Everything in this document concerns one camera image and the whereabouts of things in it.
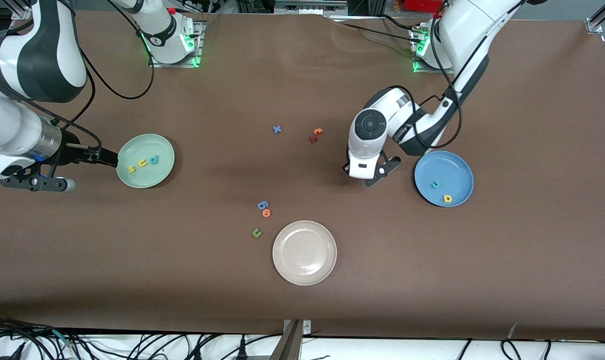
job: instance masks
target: blue plate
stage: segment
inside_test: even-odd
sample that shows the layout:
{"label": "blue plate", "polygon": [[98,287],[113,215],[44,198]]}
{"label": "blue plate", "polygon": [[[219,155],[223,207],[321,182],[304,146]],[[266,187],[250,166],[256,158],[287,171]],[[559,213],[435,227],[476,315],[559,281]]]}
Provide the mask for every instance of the blue plate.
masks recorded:
{"label": "blue plate", "polygon": [[[457,207],[474,191],[474,174],[465,160],[449,151],[433,151],[416,164],[414,180],[420,194],[438,207]],[[451,202],[445,202],[451,196]]]}

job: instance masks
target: gray floor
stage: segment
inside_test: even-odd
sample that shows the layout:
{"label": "gray floor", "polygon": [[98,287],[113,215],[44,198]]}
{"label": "gray floor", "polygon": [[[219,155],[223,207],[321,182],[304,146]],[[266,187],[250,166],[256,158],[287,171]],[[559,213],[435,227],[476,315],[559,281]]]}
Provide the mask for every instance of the gray floor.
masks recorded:
{"label": "gray floor", "polygon": [[549,0],[540,5],[524,5],[515,18],[529,20],[584,20],[605,4],[605,0]]}

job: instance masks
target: green plate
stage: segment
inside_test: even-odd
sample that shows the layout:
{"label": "green plate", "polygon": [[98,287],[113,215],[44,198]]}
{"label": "green plate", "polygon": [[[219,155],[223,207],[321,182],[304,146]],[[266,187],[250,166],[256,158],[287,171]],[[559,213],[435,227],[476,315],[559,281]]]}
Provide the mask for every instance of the green plate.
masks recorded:
{"label": "green plate", "polygon": [[127,141],[118,152],[115,172],[130,187],[151,188],[170,175],[174,160],[174,148],[165,137],[156,134],[138,135]]}

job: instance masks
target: metal bar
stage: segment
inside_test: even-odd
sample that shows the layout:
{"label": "metal bar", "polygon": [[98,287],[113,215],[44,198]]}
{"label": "metal bar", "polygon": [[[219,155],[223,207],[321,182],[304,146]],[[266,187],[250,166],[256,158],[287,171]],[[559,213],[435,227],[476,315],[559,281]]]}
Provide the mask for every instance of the metal bar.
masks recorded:
{"label": "metal bar", "polygon": [[587,20],[587,28],[590,32],[596,32],[605,23],[605,4]]}
{"label": "metal bar", "polygon": [[292,320],[287,325],[287,330],[280,337],[275,349],[273,349],[269,360],[298,360],[302,341],[303,321],[300,319]]}

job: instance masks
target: red object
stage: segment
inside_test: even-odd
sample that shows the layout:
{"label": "red object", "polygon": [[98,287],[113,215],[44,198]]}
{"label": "red object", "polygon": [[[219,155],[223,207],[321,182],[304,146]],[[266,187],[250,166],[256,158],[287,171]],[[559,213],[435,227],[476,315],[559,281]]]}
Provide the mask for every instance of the red object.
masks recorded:
{"label": "red object", "polygon": [[443,4],[442,0],[405,0],[403,9],[410,12],[424,12],[434,14]]}

